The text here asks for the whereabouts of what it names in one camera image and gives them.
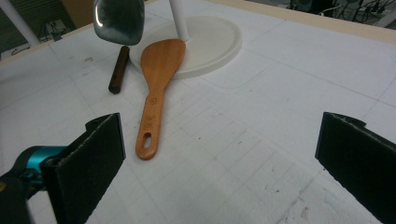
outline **spatula handle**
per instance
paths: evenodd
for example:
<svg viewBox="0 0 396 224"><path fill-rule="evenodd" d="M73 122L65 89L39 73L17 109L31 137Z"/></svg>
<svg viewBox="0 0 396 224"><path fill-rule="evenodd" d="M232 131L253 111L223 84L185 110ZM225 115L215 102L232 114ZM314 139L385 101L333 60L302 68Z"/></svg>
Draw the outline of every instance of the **spatula handle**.
<svg viewBox="0 0 396 224"><path fill-rule="evenodd" d="M163 92L149 93L136 140L136 155L147 161L154 157L160 140Z"/></svg>

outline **wooden spatula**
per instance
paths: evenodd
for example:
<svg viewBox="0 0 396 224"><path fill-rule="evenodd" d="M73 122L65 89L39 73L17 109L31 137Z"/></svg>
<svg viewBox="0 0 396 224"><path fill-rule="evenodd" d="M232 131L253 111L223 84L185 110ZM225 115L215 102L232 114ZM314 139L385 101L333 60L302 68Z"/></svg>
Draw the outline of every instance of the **wooden spatula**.
<svg viewBox="0 0 396 224"><path fill-rule="evenodd" d="M141 66L148 83L148 96L136 140L136 155L150 160L157 152L161 131L164 91L184 59L186 44L167 39L147 46Z"/></svg>

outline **white pole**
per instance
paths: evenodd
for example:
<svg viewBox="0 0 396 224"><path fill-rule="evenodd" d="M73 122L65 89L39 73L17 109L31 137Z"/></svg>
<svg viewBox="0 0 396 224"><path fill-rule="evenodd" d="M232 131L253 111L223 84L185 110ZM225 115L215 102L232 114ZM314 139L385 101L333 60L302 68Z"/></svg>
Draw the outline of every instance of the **white pole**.
<svg viewBox="0 0 396 224"><path fill-rule="evenodd" d="M6 13L12 23L14 23L14 25L31 46L40 44L40 41L38 40L37 36L35 36L35 33L33 33L21 15L17 12L17 10L15 10L15 7L12 6L8 0L0 0L0 8L3 9L4 13Z"/></svg>
<svg viewBox="0 0 396 224"><path fill-rule="evenodd" d="M190 39L190 37L189 37L189 32L187 31L187 25L183 14L183 7L181 5L181 0L169 0L169 1L171 3L172 14L174 17L178 38L186 42Z"/></svg>

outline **spatula hole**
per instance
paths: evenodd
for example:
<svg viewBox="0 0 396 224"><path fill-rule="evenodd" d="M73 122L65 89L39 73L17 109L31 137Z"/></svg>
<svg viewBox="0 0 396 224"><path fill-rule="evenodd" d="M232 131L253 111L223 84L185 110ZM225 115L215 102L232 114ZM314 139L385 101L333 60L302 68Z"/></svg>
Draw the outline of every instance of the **spatula hole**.
<svg viewBox="0 0 396 224"><path fill-rule="evenodd" d="M151 145L151 133L145 133L143 139L144 139L143 148L148 148Z"/></svg>

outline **white tabletop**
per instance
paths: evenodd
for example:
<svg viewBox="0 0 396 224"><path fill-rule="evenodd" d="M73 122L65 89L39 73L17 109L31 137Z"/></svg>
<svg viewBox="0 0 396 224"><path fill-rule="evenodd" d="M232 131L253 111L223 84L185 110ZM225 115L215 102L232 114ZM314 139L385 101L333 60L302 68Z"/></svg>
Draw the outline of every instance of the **white tabletop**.
<svg viewBox="0 0 396 224"><path fill-rule="evenodd" d="M67 146L89 120L120 112L127 158L88 223L379 223L314 155L324 111L396 142L396 45L183 6L235 22L243 47L217 71L170 83L154 159L134 154L146 81L129 63L111 94L120 46L89 26L0 66L0 174L26 148ZM146 31L169 20L168 1L147 5ZM56 223L47 192L29 204L36 223Z"/></svg>

